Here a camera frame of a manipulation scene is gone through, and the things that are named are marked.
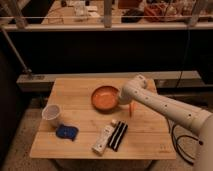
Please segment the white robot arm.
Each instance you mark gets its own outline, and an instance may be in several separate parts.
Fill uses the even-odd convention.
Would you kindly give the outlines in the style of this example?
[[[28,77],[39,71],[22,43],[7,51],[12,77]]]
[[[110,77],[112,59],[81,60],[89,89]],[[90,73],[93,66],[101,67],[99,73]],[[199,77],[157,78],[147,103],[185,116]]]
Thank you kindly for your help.
[[[121,105],[137,101],[191,131],[198,137],[193,171],[213,171],[213,113],[147,89],[143,75],[136,75],[120,89]]]

